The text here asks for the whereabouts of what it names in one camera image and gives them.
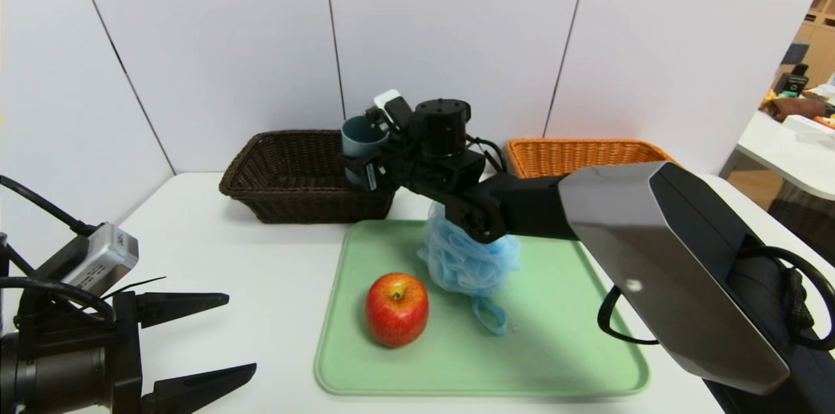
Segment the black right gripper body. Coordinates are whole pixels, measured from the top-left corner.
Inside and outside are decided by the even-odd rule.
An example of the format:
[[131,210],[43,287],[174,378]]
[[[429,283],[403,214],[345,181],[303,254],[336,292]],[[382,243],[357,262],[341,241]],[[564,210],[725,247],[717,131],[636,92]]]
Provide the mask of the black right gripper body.
[[358,159],[363,188],[368,192],[406,187],[410,162],[409,147],[379,147]]

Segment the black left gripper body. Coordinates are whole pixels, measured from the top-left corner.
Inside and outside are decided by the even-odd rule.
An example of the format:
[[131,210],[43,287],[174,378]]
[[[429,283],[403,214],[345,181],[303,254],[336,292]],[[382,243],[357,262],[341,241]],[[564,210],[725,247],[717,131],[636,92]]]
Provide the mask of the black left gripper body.
[[3,413],[144,412],[134,293],[114,298],[113,325],[84,322],[29,291],[21,308],[19,331],[2,337]]

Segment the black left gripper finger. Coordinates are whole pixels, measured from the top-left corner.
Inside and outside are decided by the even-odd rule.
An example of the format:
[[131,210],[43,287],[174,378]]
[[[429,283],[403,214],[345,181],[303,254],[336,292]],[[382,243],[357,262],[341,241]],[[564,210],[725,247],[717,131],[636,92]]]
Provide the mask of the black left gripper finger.
[[156,381],[154,390],[143,395],[142,413],[194,413],[246,385],[258,364],[241,364],[189,376]]
[[221,293],[145,293],[136,298],[137,321],[141,327],[162,325],[229,303]]

